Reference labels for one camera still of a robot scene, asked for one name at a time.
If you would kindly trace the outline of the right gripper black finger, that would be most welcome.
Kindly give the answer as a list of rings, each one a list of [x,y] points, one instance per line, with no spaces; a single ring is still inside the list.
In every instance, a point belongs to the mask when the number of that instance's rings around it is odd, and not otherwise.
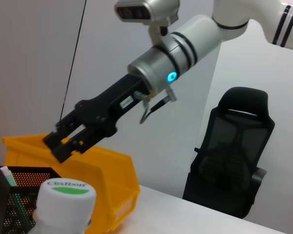
[[[81,127],[86,123],[88,111],[85,108],[78,107],[72,112],[66,115],[62,120],[60,120],[56,125],[56,130],[49,133],[43,142],[51,150],[55,150],[62,145],[62,140],[68,137],[76,129]],[[87,151],[88,146],[84,141],[84,135],[86,133],[86,128],[77,132],[70,140],[72,141],[73,148],[77,151]]]
[[[96,126],[85,127],[69,138],[66,143],[62,140],[73,133],[79,125],[63,126],[52,132],[52,154],[63,163],[72,156],[72,152],[85,153],[88,149],[105,138],[105,129]]]

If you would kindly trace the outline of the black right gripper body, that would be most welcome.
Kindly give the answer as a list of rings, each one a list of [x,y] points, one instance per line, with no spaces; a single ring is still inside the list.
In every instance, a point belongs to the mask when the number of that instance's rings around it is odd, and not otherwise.
[[[82,100],[75,105],[79,122],[84,129],[78,134],[94,136],[102,134],[110,137],[117,132],[116,122],[140,101],[133,98],[138,91],[148,95],[145,82],[137,76],[127,74],[103,93],[89,100]]]

